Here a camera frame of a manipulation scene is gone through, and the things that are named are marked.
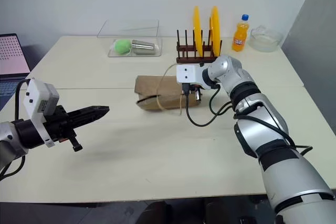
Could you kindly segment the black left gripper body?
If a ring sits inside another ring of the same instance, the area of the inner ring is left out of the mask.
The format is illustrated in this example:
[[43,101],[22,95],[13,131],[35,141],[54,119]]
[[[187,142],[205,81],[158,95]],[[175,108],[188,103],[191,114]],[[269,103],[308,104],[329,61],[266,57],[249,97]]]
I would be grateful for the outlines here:
[[52,115],[45,117],[44,126],[53,142],[64,142],[69,140],[75,152],[82,150],[81,144],[76,139],[74,128],[76,127],[75,119],[80,114],[79,110],[66,112],[62,105],[56,106]]

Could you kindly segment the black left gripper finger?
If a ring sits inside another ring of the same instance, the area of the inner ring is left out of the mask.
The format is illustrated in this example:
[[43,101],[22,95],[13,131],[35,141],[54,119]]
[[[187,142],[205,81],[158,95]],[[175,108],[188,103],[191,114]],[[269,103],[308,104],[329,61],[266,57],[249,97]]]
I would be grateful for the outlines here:
[[84,114],[71,114],[69,113],[70,125],[72,129],[84,126],[102,118],[105,113],[84,113]]
[[110,111],[108,106],[89,106],[68,112],[72,119],[100,119]]

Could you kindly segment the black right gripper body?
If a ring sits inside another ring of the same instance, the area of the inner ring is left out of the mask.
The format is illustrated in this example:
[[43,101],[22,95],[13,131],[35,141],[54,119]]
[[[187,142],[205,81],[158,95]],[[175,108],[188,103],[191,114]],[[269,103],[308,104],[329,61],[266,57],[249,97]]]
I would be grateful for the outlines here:
[[202,100],[201,87],[196,84],[183,83],[182,94],[187,97],[190,93],[193,93],[195,95],[196,102],[201,102]]

